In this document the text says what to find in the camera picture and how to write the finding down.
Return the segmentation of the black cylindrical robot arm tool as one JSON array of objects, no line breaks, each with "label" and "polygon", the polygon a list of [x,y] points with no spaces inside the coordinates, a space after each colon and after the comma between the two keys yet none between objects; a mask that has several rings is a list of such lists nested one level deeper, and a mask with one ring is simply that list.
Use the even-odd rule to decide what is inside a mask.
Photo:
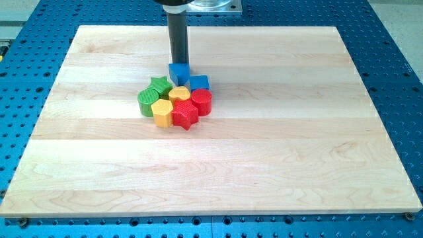
[{"label": "black cylindrical robot arm tool", "polygon": [[167,14],[173,63],[189,63],[186,10],[193,0],[155,0]]}]

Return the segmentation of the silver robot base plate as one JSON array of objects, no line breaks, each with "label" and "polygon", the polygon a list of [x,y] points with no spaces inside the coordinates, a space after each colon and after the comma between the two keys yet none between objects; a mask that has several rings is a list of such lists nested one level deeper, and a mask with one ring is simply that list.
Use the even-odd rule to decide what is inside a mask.
[{"label": "silver robot base plate", "polygon": [[194,0],[188,4],[187,13],[199,15],[241,15],[241,0]]}]

